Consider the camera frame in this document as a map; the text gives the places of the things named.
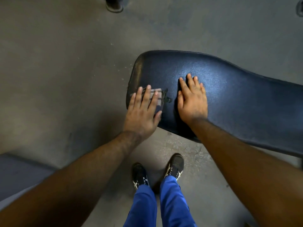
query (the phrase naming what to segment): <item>gray floor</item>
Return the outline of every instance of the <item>gray floor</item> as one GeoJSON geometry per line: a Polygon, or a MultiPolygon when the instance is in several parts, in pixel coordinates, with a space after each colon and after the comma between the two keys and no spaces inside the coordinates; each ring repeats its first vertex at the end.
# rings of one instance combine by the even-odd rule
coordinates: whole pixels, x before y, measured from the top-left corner
{"type": "MultiPolygon", "coordinates": [[[[297,1],[124,0],[112,14],[104,0],[0,0],[1,152],[61,168],[109,141],[123,124],[132,65],[147,50],[208,53],[303,84],[297,1]]],[[[253,222],[204,147],[157,129],[115,173],[85,226],[123,225],[130,165],[141,161],[156,180],[174,152],[185,156],[180,185],[199,226],[253,222]]]]}

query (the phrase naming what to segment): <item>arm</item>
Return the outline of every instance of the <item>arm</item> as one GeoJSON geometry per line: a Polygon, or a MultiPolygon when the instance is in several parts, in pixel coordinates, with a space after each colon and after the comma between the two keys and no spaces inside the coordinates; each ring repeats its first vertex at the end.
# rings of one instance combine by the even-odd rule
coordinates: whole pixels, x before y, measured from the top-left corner
{"type": "Polygon", "coordinates": [[[81,226],[88,218],[108,180],[120,163],[160,121],[154,118],[155,93],[150,86],[142,100],[142,87],[131,98],[123,132],[109,143],[56,171],[0,212],[1,226],[81,226]]]}
{"type": "Polygon", "coordinates": [[[207,98],[198,78],[180,78],[181,119],[207,148],[241,202],[261,226],[303,225],[303,172],[259,151],[207,121],[207,98]]]}

